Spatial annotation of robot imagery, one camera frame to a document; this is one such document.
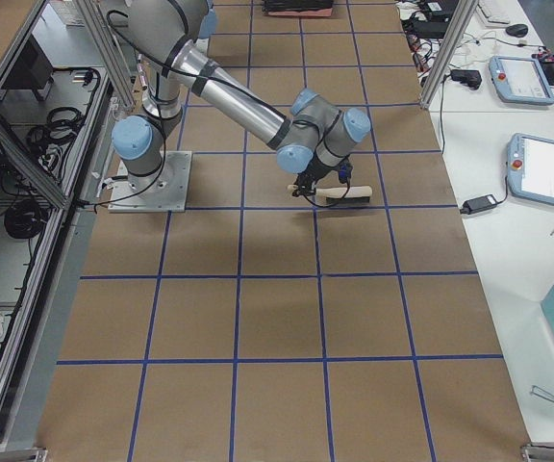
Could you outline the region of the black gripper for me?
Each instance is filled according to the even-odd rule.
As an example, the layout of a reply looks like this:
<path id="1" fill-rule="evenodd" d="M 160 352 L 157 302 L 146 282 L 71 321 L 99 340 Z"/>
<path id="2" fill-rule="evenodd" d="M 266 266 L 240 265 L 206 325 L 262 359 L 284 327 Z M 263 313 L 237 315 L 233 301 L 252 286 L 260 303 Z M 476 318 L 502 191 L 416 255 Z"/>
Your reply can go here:
<path id="1" fill-rule="evenodd" d="M 303 190 L 314 189 L 317 188 L 316 185 L 321 179 L 329 173 L 335 172 L 339 182 L 345 187 L 350 187 L 352 169 L 353 166 L 349 161 L 341 161 L 333 167 L 327 167 L 320 162 L 312 161 L 303 172 L 297 174 L 293 185 Z"/>

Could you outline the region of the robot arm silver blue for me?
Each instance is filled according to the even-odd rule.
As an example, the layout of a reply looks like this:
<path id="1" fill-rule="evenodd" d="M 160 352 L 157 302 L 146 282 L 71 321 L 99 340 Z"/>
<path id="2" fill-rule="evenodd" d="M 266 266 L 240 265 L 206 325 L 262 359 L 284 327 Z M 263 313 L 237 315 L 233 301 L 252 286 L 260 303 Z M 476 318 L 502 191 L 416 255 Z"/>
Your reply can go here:
<path id="1" fill-rule="evenodd" d="M 342 110 L 310 89 L 299 92 L 289 115 L 264 102 L 197 48 L 216 24 L 210 1 L 135 1 L 125 15 L 128 31 L 119 37 L 151 67 L 146 111 L 178 112 L 186 87 L 275 151 L 278 166 L 296 177 L 293 196 L 319 196 L 330 206 L 369 201 L 371 187 L 352 186 L 349 161 L 370 132 L 365 113 Z"/>

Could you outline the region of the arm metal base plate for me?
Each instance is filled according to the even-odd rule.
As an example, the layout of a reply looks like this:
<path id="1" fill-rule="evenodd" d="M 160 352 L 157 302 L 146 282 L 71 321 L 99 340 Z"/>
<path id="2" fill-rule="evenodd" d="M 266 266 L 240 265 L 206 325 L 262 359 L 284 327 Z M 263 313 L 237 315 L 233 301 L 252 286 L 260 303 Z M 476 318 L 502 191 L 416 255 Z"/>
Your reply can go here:
<path id="1" fill-rule="evenodd" d="M 186 210 L 191 151 L 164 154 L 164 167 L 147 177 L 130 175 L 123 161 L 117 174 L 124 176 L 113 183 L 108 209 L 113 213 L 183 213 Z"/>

